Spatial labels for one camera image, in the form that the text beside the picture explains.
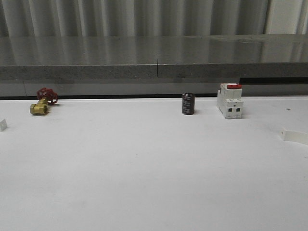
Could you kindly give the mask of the white circuit breaker red switch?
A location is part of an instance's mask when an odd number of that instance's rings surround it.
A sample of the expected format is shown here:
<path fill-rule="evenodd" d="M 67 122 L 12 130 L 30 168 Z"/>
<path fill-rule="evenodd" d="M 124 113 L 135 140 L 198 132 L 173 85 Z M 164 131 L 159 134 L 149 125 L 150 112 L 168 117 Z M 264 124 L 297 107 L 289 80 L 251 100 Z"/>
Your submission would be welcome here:
<path fill-rule="evenodd" d="M 243 104 L 242 85 L 237 83 L 221 83 L 217 94 L 217 108 L 226 119 L 240 119 Z"/>

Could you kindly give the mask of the black cylindrical capacitor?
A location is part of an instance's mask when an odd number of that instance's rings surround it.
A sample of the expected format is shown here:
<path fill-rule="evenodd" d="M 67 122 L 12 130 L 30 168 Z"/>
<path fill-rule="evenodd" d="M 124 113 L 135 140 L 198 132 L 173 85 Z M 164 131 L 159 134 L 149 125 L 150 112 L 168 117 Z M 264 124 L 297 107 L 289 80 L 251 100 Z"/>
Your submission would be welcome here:
<path fill-rule="evenodd" d="M 195 95 L 193 93 L 182 94 L 182 113 L 184 115 L 193 115 L 195 109 Z"/>

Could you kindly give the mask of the brass valve red handwheel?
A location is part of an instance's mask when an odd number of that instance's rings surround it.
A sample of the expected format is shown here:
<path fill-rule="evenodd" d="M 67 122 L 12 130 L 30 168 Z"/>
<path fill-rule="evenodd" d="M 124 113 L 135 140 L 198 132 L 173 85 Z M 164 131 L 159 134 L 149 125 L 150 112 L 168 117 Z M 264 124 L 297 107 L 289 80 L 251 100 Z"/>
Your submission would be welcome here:
<path fill-rule="evenodd" d="M 32 115 L 46 115 L 48 107 L 58 102 L 58 94 L 49 88 L 41 88 L 37 91 L 38 102 L 31 104 L 29 111 Z"/>

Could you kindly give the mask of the grey stone ledge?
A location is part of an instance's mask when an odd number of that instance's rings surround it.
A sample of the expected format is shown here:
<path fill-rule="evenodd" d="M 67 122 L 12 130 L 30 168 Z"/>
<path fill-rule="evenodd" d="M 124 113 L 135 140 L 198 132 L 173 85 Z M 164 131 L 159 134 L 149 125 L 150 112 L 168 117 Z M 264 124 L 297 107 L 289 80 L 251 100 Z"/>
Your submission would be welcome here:
<path fill-rule="evenodd" d="M 306 35 L 2 37 L 2 81 L 308 81 Z"/>

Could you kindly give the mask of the white half clamp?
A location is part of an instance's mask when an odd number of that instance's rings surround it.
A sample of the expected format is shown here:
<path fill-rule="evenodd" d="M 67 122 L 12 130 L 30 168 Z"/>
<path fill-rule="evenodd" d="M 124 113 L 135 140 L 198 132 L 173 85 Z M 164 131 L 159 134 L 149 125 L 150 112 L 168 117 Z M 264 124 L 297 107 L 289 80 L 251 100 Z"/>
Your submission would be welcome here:
<path fill-rule="evenodd" d="M 280 136 L 284 141 L 297 142 L 300 144 L 308 144 L 308 134 L 298 131 L 290 131 L 286 129 L 282 129 L 280 132 Z"/>
<path fill-rule="evenodd" d="M 7 122 L 6 122 L 6 119 L 2 119 L 0 121 L 0 132 L 3 132 L 6 128 L 7 128 Z"/>

